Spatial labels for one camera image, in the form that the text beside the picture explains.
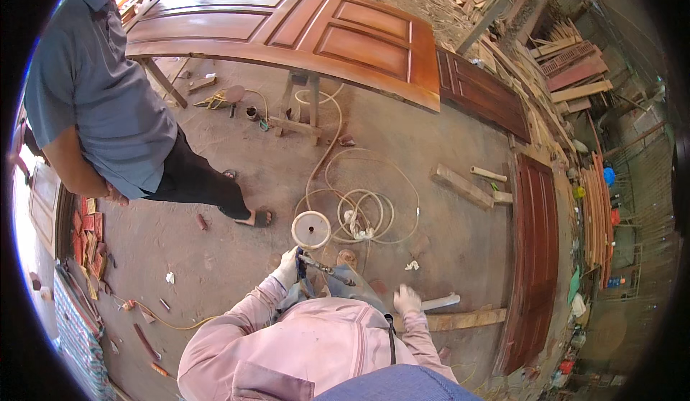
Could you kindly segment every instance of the worker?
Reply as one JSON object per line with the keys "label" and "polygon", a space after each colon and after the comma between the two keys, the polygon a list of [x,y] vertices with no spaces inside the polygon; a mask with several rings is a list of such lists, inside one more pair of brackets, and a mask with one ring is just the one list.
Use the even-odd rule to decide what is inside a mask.
{"label": "worker", "polygon": [[[194,334],[177,377],[187,401],[310,400],[329,389],[337,392],[335,387],[348,379],[392,364],[425,367],[427,377],[434,375],[440,384],[467,393],[457,385],[451,368],[441,364],[414,290],[401,285],[394,294],[393,306],[405,327],[399,339],[383,303],[354,271],[356,259],[348,264],[339,256],[335,268],[338,275],[354,280],[355,287],[329,277],[326,297],[291,298],[295,291],[311,290],[306,279],[298,283],[296,251],[297,247],[284,253],[280,265],[258,287]],[[264,328],[272,320],[275,323]]]}
{"label": "worker", "polygon": [[72,193],[217,206],[265,227],[247,209],[236,172],[195,154],[142,67],[125,57],[115,0],[63,0],[33,55],[24,106],[36,141]]}

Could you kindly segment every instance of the green cloth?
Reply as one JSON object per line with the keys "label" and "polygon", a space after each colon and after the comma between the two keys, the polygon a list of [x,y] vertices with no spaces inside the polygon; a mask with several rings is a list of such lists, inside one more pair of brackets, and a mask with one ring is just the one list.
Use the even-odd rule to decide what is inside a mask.
{"label": "green cloth", "polygon": [[573,277],[570,279],[570,290],[568,290],[568,305],[573,303],[573,299],[575,298],[575,293],[578,292],[579,288],[580,288],[580,265],[578,265],[575,268],[575,273],[573,274]]}

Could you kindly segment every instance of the wooden door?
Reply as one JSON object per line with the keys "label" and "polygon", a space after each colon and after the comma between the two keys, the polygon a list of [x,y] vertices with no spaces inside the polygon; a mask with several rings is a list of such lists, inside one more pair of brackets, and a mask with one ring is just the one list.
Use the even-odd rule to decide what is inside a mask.
{"label": "wooden door", "polygon": [[154,0],[128,25],[129,57],[312,70],[438,111],[434,52],[427,22],[369,0]]}
{"label": "wooden door", "polygon": [[531,143],[520,97],[499,79],[453,52],[436,46],[444,101]]}
{"label": "wooden door", "polygon": [[517,156],[515,275],[495,373],[508,375],[544,348],[558,278],[558,216],[551,168]]}

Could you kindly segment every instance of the black pants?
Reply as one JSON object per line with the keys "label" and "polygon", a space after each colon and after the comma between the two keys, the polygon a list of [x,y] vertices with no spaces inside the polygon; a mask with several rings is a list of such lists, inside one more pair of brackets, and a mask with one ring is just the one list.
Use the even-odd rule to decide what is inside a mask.
{"label": "black pants", "polygon": [[214,170],[208,160],[192,151],[184,131],[177,126],[177,139],[164,162],[163,177],[155,193],[144,199],[185,204],[215,205],[230,218],[246,220],[251,213],[244,205],[235,180]]}

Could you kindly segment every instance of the concrete floor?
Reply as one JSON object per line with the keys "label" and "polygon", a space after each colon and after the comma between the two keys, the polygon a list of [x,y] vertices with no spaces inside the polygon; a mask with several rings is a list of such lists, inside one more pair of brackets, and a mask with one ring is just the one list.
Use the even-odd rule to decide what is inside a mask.
{"label": "concrete floor", "polygon": [[[175,59],[161,59],[159,63],[165,73],[181,65]],[[206,73],[216,73],[219,78],[216,86],[189,96],[188,101],[196,102],[217,89],[241,84],[263,93],[272,115],[277,113],[287,77],[284,70],[200,59],[189,60],[185,69],[193,73],[189,81]],[[189,81],[177,79],[175,86],[182,89]],[[334,82],[322,81],[322,90],[327,93],[335,92],[337,87]],[[349,247],[360,256],[359,270],[364,271],[364,278],[384,282],[388,293],[383,298],[389,306],[392,291],[400,283],[411,285],[423,300],[458,293],[461,302],[441,309],[442,312],[470,311],[487,304],[494,308],[507,306],[513,277],[509,209],[496,207],[483,211],[428,179],[432,166],[437,163],[446,164],[456,172],[467,172],[468,178],[473,164],[503,172],[503,164],[513,157],[507,137],[448,106],[442,106],[441,112],[434,115],[352,86],[345,86],[337,100],[346,123],[344,132],[353,135],[359,148],[375,150],[397,164],[417,189],[420,199],[419,226],[409,240],[396,245],[373,244],[366,263],[364,244]],[[193,106],[172,110],[198,154],[208,158],[219,171],[238,170],[249,207],[267,205],[274,211],[272,226],[253,229],[235,224],[216,208],[200,204],[137,200],[121,208],[99,201],[99,210],[106,214],[105,239],[117,263],[117,268],[109,264],[105,275],[115,294],[147,304],[175,326],[191,326],[229,310],[263,280],[277,264],[280,254],[293,246],[290,223],[295,205],[304,196],[307,177],[335,134],[337,111],[331,103],[321,106],[319,120],[323,136],[319,145],[312,147],[303,135],[287,132],[283,138],[276,138],[272,131],[264,133],[257,123],[243,118],[246,106],[251,104],[263,113],[262,103],[258,95],[246,95],[234,119],[228,118],[228,111]],[[339,151],[341,147],[336,146],[333,153]],[[550,151],[546,146],[518,145],[516,151],[549,164]],[[504,385],[516,398],[526,399],[539,392],[557,364],[560,349],[554,346],[558,347],[565,338],[569,314],[565,297],[572,268],[569,250],[573,211],[570,186],[562,169],[557,168],[555,176],[561,231],[560,266],[547,342],[551,348],[545,349],[538,361],[542,375],[530,384],[522,384],[519,374],[487,381],[496,360],[501,324],[433,333],[437,348],[451,349],[448,364],[466,365],[453,371],[469,390],[483,383],[484,390]],[[340,190],[364,188],[391,199],[396,212],[395,224],[384,240],[402,238],[414,226],[417,210],[414,192],[390,166],[340,160],[333,164],[329,179]],[[473,181],[489,190],[487,182],[478,178]],[[325,186],[321,171],[310,190]],[[312,207],[324,212],[332,222],[335,222],[336,205],[337,199],[332,195],[316,195],[312,199]],[[198,213],[207,221],[207,231],[198,229],[194,221]],[[423,246],[425,236],[427,246]],[[346,247],[339,244],[329,246],[322,256],[323,262],[332,264],[337,250],[343,248]],[[413,258],[419,262],[419,270],[405,271],[405,265]],[[76,267],[72,269],[79,274]],[[174,285],[166,282],[168,272],[176,276]],[[160,322],[146,324],[138,310],[118,311],[112,298],[99,294],[95,306],[106,326],[101,344],[112,380],[136,400],[176,400],[179,393],[176,382],[151,369],[132,323],[142,326],[153,348],[163,356],[160,365],[172,375],[177,375],[179,358],[194,330],[177,331]],[[170,305],[169,313],[160,305],[159,298]],[[108,339],[118,346],[119,355],[111,352]]]}

